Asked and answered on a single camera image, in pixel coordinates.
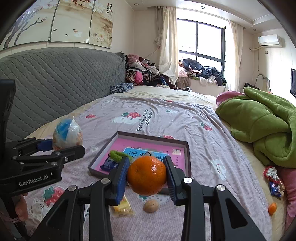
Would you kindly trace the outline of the person's hand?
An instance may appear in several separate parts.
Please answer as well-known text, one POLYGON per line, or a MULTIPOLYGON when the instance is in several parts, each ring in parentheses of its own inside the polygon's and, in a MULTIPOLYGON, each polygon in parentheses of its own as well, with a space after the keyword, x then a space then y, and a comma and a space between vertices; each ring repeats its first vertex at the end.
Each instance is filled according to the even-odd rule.
POLYGON ((28 193, 24 193, 20 196, 19 202, 16 204, 15 212, 18 215, 20 221, 26 221, 28 219, 28 207, 25 197, 28 193))

